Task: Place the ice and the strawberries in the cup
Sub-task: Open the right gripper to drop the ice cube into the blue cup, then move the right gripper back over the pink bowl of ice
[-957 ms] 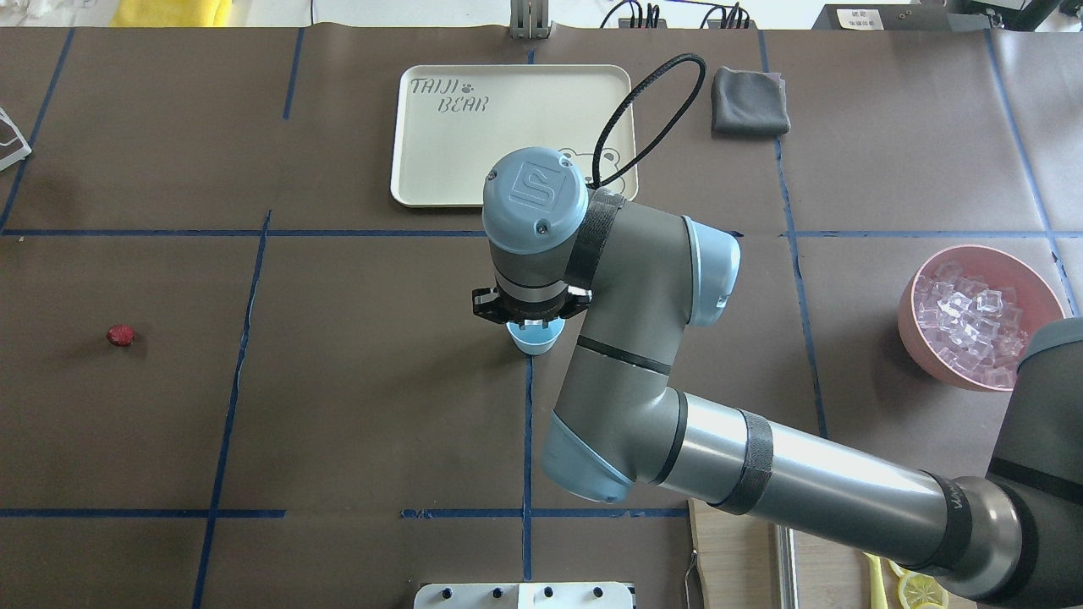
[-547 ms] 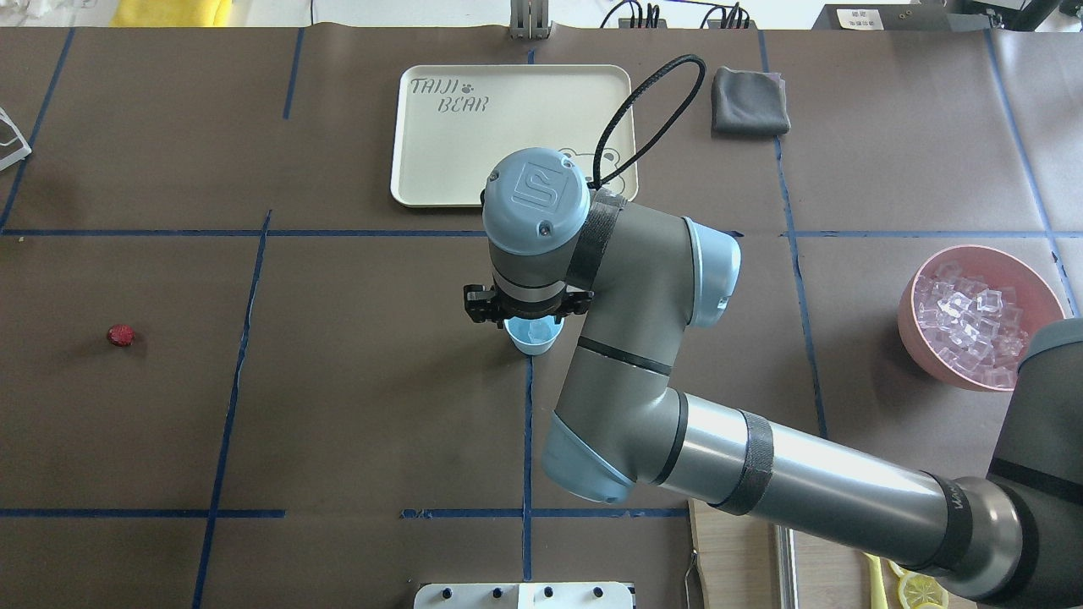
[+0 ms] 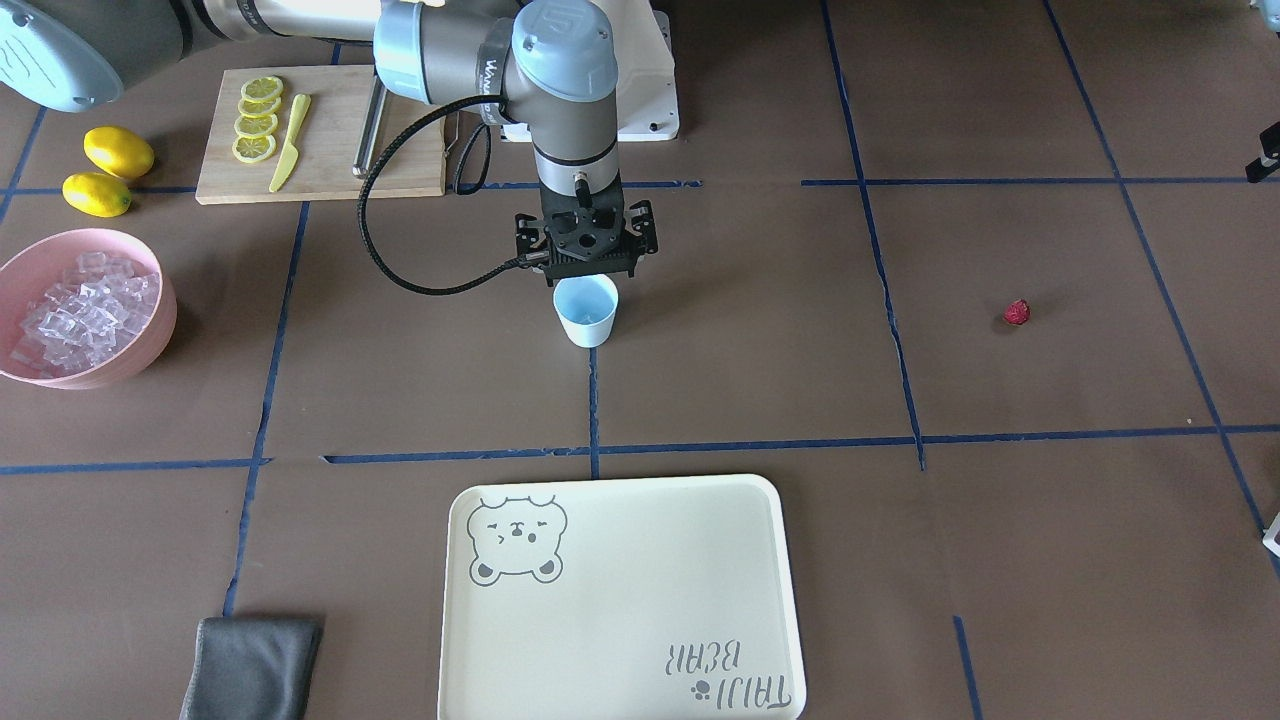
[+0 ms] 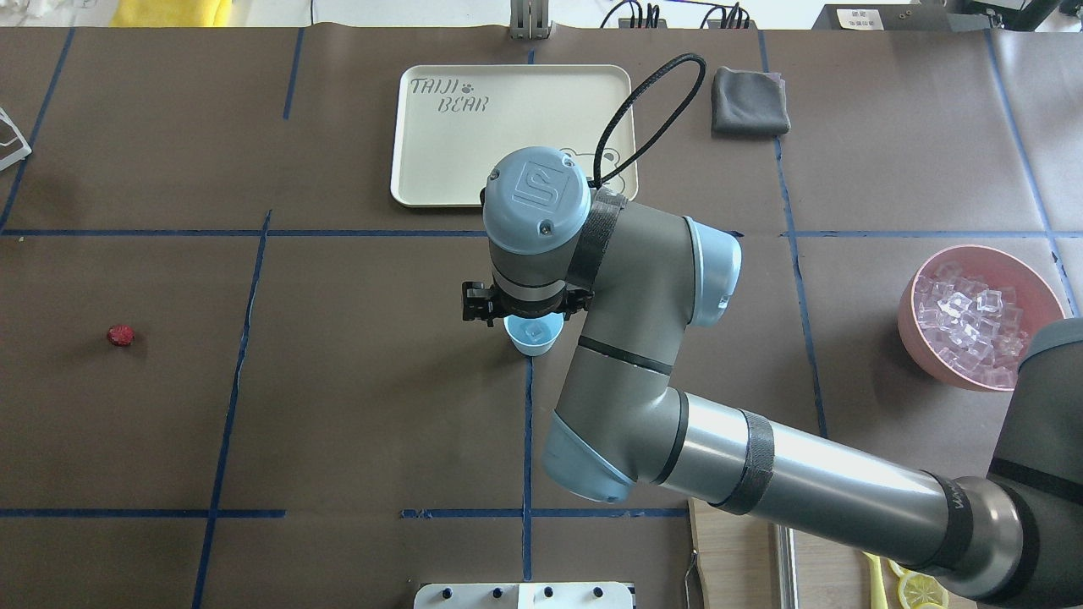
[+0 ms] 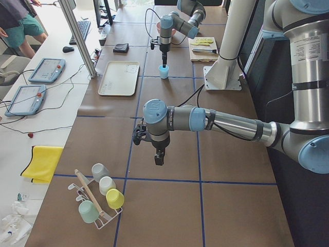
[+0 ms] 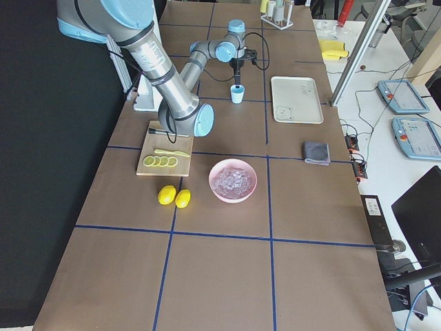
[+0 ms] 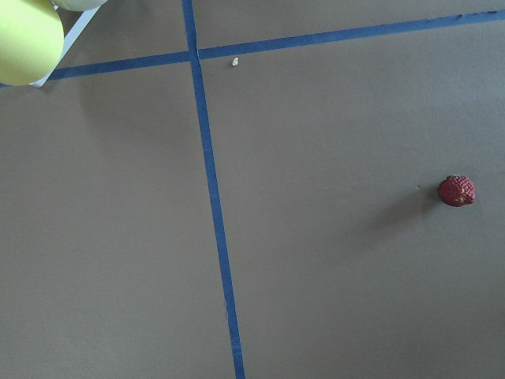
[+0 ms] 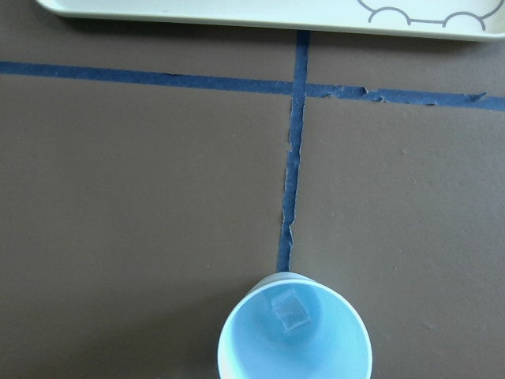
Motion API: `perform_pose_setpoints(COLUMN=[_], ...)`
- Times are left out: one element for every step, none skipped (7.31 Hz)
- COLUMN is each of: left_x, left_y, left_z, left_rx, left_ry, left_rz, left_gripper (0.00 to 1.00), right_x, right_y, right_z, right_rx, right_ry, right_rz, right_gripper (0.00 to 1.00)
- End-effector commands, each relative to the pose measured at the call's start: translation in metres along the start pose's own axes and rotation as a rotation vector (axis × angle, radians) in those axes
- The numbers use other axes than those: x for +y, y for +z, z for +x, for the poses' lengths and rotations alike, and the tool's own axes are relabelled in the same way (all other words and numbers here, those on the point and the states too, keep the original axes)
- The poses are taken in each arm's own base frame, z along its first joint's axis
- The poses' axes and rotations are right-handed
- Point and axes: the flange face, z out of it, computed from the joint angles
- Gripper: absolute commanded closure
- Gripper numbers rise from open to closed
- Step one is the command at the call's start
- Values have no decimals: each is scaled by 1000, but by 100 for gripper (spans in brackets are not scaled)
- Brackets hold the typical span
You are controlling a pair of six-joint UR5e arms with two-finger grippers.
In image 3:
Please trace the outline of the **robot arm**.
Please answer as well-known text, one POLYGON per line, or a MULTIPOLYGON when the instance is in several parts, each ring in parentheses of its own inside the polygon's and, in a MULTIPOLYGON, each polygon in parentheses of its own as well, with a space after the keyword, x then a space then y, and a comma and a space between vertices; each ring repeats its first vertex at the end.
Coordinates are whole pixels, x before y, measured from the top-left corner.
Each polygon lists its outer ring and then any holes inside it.
POLYGON ((549 192, 620 187, 613 28, 590 1, 5 1, 1 76, 38 105, 88 111, 197 53, 265 38, 367 44, 393 94, 485 96, 488 123, 525 124, 549 192))

